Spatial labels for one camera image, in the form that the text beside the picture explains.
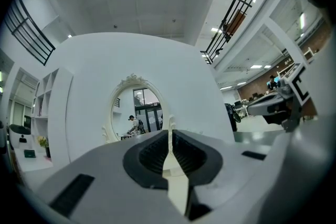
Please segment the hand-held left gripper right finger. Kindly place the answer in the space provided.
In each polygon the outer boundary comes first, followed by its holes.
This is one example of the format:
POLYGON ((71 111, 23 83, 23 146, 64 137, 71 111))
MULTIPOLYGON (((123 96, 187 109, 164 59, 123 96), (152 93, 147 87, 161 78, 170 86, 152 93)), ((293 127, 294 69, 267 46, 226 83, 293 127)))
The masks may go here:
POLYGON ((261 145, 174 130, 172 146, 188 178, 187 219, 259 219, 275 180, 277 138, 261 145))

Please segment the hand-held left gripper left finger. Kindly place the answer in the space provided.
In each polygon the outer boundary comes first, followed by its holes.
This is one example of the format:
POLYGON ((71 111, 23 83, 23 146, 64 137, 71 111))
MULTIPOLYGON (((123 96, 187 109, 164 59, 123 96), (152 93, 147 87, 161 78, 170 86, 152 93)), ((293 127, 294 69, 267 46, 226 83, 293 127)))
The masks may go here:
POLYGON ((162 177, 167 134, 96 147, 49 177, 37 196, 75 223, 187 223, 162 177))

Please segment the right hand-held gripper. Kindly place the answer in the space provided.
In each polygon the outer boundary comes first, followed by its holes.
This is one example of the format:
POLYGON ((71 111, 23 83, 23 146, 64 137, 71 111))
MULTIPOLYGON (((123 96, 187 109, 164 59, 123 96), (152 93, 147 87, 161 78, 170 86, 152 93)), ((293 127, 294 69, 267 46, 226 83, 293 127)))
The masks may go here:
POLYGON ((268 124, 281 124, 286 132, 314 119, 316 109, 302 79, 305 70, 304 64, 293 64, 281 77, 277 94, 265 95, 249 104, 249 115, 261 115, 268 124))

